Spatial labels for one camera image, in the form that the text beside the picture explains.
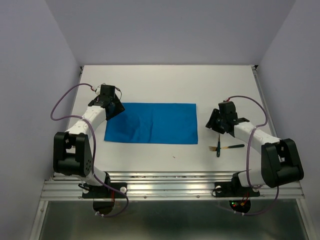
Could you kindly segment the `gold spoon green handle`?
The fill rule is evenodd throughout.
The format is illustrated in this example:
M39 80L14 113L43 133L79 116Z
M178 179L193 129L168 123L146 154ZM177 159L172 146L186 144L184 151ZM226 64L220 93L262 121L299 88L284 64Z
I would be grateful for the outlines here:
M218 135L218 142L216 147L216 157L219 158L221 154L221 135Z

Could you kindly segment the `blue cloth napkin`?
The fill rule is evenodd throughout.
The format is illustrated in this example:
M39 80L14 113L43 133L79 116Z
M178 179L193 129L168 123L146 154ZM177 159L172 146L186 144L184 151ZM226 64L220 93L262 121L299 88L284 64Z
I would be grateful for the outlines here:
M195 103L125 102L125 110L106 123L104 140L128 144L196 145Z

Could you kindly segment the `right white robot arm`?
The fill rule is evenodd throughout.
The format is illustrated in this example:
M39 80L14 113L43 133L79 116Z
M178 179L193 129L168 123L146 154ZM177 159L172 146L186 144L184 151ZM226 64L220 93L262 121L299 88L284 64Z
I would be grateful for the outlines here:
M258 197L261 186L276 188L304 178L295 141L272 136L248 119L238 117L232 101L221 102L218 108L213 109L206 128L219 134L229 134L246 143L248 151L254 149L260 154L258 166L251 168L247 159L244 171L234 173L230 181L215 182L215 197L242 197L245 194Z

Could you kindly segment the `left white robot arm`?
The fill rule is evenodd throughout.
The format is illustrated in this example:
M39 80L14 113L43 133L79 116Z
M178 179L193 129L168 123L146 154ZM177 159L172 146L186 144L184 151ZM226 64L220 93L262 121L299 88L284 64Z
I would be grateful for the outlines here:
M107 172L95 167L97 140L95 131L125 108L114 85L101 84L90 89L96 96L91 100L82 116L70 115L77 122L53 138L53 169L56 173L72 176L84 182L83 190L108 196L113 187Z

